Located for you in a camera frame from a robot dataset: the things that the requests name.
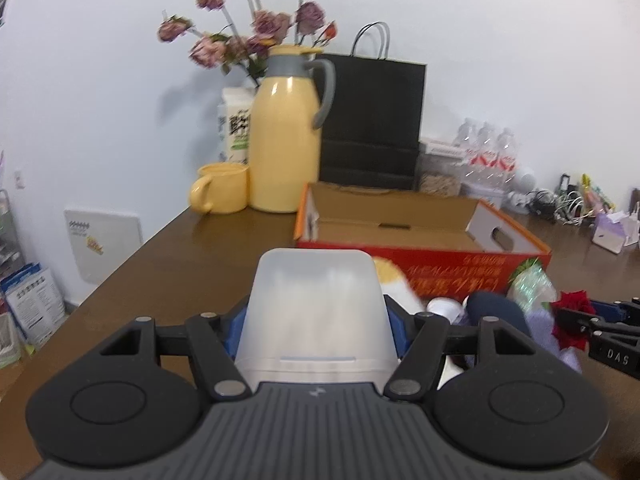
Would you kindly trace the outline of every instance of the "white milk carton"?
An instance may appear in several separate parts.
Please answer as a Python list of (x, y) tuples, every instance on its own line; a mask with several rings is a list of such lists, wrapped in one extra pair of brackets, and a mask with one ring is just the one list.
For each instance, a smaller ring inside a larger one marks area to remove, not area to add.
[(255, 90), (251, 88), (223, 88), (222, 103), (218, 105), (218, 135), (220, 162), (247, 163), (249, 121)]

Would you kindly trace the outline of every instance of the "red cardboard box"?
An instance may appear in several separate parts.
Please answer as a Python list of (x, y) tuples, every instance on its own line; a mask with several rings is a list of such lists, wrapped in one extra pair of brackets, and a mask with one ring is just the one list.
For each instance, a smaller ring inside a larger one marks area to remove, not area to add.
[(296, 247), (360, 249), (387, 258), (421, 297), (462, 300), (474, 290), (506, 293), (517, 271), (551, 249), (482, 200), (318, 182), (303, 192)]

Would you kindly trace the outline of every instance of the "brown tabletop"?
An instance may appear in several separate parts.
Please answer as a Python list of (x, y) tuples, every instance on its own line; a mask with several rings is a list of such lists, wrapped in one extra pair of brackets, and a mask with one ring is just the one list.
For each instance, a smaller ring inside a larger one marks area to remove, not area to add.
[[(637, 248), (615, 256), (592, 245), (588, 229), (518, 220), (552, 247), (548, 274), (558, 290), (584, 288), (605, 301), (640, 294)], [(200, 312), (226, 312), (249, 293), (261, 254), (292, 245), (293, 227), (293, 215), (245, 209), (201, 217), (187, 210), (149, 240), (70, 316), (0, 402), (0, 472), (17, 480), (40, 463), (24, 408), (44, 381), (136, 316), (180, 324)], [(585, 376), (610, 405), (611, 425), (595, 465), (613, 478), (637, 479), (640, 381), (581, 357)], [(162, 365), (190, 378), (186, 358), (164, 358)]]

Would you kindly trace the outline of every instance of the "plastic bottle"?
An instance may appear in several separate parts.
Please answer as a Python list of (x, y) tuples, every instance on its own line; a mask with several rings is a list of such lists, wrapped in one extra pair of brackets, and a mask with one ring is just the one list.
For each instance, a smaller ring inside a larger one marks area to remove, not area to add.
[(487, 187), (500, 187), (500, 177), (497, 171), (498, 146), (496, 143), (496, 127), (491, 123), (484, 123), (478, 131), (478, 160), (475, 163), (478, 174), (478, 184)]
[(509, 128), (504, 129), (500, 137), (498, 137), (498, 147), (500, 149), (498, 154), (498, 174), (502, 185), (505, 189), (508, 189), (511, 187), (511, 181), (516, 171), (516, 158), (518, 156), (518, 145), (512, 130)]
[(453, 141), (453, 145), (465, 149), (463, 180), (475, 182), (477, 177), (474, 174), (474, 164), (478, 160), (478, 126), (473, 119), (465, 118), (465, 122), (458, 128), (458, 136)]

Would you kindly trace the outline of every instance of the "black circular motor housing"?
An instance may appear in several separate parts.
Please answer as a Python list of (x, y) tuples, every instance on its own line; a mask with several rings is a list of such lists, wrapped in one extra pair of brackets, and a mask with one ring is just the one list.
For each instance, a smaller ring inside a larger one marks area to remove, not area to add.
[(147, 324), (118, 332), (33, 394), (26, 421), (46, 458), (115, 468), (159, 456), (191, 434), (197, 391), (158, 366)]
[(434, 400), (436, 421), (457, 447), (523, 469), (591, 457), (609, 424), (591, 384), (501, 322), (481, 323), (479, 347), (478, 364)]

